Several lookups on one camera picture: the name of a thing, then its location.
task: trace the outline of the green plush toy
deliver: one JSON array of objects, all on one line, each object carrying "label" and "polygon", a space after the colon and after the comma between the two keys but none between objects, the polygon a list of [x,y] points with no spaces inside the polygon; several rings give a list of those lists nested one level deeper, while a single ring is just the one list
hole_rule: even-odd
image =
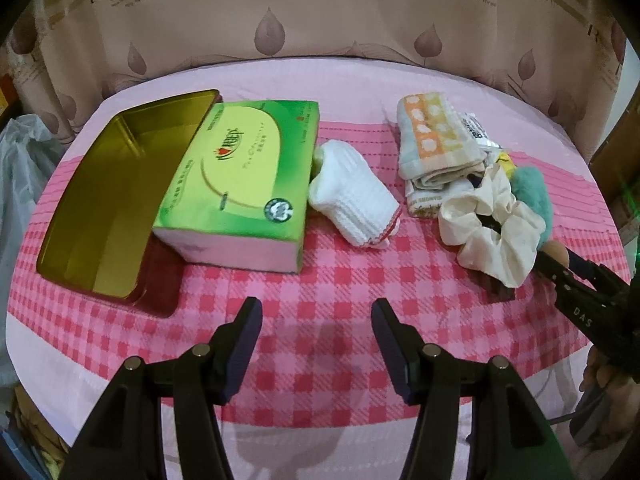
[{"label": "green plush toy", "polygon": [[553,206],[540,170],[533,166],[516,168],[511,175],[511,192],[516,199],[527,204],[545,221],[546,228],[540,235],[538,242],[538,248],[540,248],[543,243],[549,240],[554,221]]}]

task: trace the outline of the green tissue pack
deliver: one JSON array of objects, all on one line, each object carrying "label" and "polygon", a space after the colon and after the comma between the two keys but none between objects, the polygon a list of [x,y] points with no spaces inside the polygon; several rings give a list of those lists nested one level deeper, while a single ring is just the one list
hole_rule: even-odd
[{"label": "green tissue pack", "polygon": [[300,272],[318,103],[214,104],[153,231],[187,262]]}]

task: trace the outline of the silver bolt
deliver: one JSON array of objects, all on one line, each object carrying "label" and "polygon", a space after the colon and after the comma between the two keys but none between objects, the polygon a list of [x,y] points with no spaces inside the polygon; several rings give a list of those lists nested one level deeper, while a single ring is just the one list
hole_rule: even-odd
[{"label": "silver bolt", "polygon": [[198,343],[196,346],[194,346],[191,349],[191,352],[193,352],[193,355],[196,355],[198,357],[203,357],[205,355],[207,355],[209,353],[209,351],[211,350],[210,346],[206,343]]},{"label": "silver bolt", "polygon": [[427,343],[422,348],[422,352],[427,357],[438,357],[440,355],[440,353],[442,352],[442,348],[440,348],[438,345],[436,345],[434,343]]},{"label": "silver bolt", "polygon": [[500,368],[500,370],[504,370],[505,368],[509,367],[509,360],[501,355],[497,355],[496,357],[491,359],[491,362],[496,368]]},{"label": "silver bolt", "polygon": [[135,370],[142,364],[142,359],[138,356],[129,357],[124,361],[124,367],[127,370]]}]

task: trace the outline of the pink checkered tablecloth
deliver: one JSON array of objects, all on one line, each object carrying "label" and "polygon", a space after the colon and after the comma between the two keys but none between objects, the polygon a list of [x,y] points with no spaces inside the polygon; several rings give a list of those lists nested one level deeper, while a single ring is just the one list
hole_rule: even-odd
[{"label": "pink checkered tablecloth", "polygon": [[[319,141],[350,142],[404,203],[398,133],[386,124],[321,123]],[[596,185],[513,153],[517,165],[545,175],[555,208],[554,238],[630,278],[620,239]],[[385,296],[402,322],[454,355],[507,356],[524,377],[587,343],[553,306],[555,293],[532,275],[516,299],[495,303],[484,278],[456,263],[437,222],[402,213],[385,251],[352,248],[322,216],[309,212],[299,275],[188,266],[180,304],[169,319],[128,312],[46,282],[35,270],[48,222],[81,157],[55,171],[31,218],[8,311],[64,355],[110,378],[123,359],[180,355],[209,339],[246,296],[257,296],[264,324],[241,391],[222,419],[254,426],[354,426],[415,416],[390,385],[370,328],[370,305]]]}]

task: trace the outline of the plastic bag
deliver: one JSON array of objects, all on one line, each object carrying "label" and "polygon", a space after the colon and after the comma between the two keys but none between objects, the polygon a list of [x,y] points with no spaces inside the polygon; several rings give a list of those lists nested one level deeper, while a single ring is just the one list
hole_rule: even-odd
[{"label": "plastic bag", "polygon": [[9,120],[0,134],[0,386],[18,380],[4,334],[18,251],[33,208],[64,152],[35,114]]}]

